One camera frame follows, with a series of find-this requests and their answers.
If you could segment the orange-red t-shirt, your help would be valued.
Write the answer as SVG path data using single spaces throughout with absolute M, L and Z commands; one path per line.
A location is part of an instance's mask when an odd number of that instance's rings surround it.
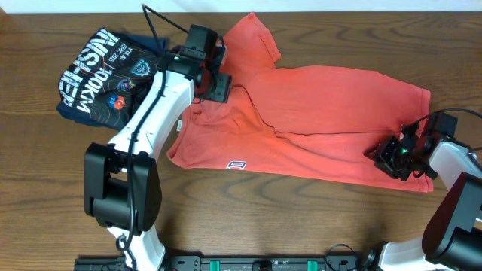
M 425 116 L 428 90 L 379 72 L 336 66 L 279 68 L 281 54 L 255 14 L 224 37 L 228 101 L 194 101 L 168 158 L 185 169 L 234 169 L 430 192 L 377 169 L 365 151 Z

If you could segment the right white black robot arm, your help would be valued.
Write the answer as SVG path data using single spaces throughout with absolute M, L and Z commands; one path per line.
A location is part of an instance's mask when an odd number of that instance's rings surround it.
M 364 155 L 393 179 L 440 178 L 447 195 L 423 236 L 385 242 L 368 253 L 362 270 L 479 270 L 481 268 L 481 164 L 475 149 L 455 138 L 451 109 L 428 114 L 401 128 Z

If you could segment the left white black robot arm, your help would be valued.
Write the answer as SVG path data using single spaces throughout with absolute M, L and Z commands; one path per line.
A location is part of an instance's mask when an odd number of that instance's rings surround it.
M 139 109 L 107 145 L 84 155 L 84 211 L 116 238 L 117 258 L 77 259 L 76 270 L 162 270 L 166 248 L 155 221 L 162 193 L 157 158 L 182 112 L 198 99 L 225 103 L 232 77 L 220 72 L 224 39 L 192 25 L 186 42 L 167 51 Z

